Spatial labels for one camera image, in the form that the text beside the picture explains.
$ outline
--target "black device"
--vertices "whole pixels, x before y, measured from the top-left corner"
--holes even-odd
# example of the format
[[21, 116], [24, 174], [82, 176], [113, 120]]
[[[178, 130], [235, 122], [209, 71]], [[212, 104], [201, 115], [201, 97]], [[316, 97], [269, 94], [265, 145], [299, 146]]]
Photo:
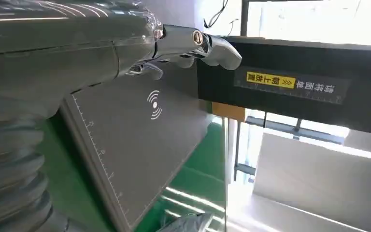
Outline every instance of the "black device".
[[371, 133], [371, 46], [228, 37], [233, 71], [198, 63], [199, 97]]

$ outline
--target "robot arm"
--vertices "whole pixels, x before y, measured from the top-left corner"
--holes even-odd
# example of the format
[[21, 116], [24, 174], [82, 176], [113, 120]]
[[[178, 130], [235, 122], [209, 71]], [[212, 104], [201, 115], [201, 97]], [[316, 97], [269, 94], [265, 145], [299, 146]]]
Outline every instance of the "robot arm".
[[189, 67], [200, 58], [236, 69], [241, 56], [221, 38], [160, 24], [139, 5], [0, 0], [0, 231], [81, 231], [53, 210], [34, 151], [65, 95], [144, 69]]
[[241, 62], [225, 40], [162, 25], [139, 5], [0, 0], [0, 98], [47, 105], [43, 117], [65, 94], [144, 67], [159, 79], [150, 61], [186, 68], [196, 58], [230, 70]]

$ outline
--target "metal pole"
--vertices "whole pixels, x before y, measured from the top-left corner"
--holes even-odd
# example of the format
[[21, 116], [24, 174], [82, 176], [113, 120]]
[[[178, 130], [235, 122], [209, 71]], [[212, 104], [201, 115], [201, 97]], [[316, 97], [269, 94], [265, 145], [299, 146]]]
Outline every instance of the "metal pole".
[[248, 9], [249, 0], [242, 0], [242, 10], [241, 10], [241, 35], [247, 36], [248, 31]]
[[298, 118], [297, 125], [294, 127], [294, 139], [295, 140], [299, 140], [300, 139], [300, 137], [298, 135], [298, 132], [300, 130], [300, 124], [301, 124], [301, 122], [302, 122], [302, 119]]
[[234, 161], [234, 181], [237, 180], [238, 153], [239, 153], [239, 149], [240, 149], [240, 130], [241, 130], [241, 122], [238, 122], [237, 143], [236, 143], [236, 148], [235, 148], [235, 161]]

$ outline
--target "yellow label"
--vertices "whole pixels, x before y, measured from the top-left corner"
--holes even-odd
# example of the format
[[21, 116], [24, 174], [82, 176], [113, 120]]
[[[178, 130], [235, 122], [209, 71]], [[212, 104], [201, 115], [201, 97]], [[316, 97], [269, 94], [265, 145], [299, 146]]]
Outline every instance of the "yellow label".
[[284, 87], [284, 88], [295, 87], [295, 78], [293, 77], [277, 76], [277, 75], [258, 73], [258, 72], [257, 73], [248, 72], [247, 82], [269, 85], [269, 86], [278, 86], [278, 87]]

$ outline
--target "wireless charging icon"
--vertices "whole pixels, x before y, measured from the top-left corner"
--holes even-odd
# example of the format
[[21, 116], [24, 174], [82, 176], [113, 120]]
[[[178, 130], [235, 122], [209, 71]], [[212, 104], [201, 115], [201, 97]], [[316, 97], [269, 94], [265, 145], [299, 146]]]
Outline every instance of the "wireless charging icon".
[[147, 101], [151, 103], [153, 107], [153, 112], [151, 113], [151, 120], [156, 120], [160, 115], [163, 109], [161, 109], [158, 105], [158, 95], [160, 94], [160, 91], [154, 90], [152, 91], [147, 98]]

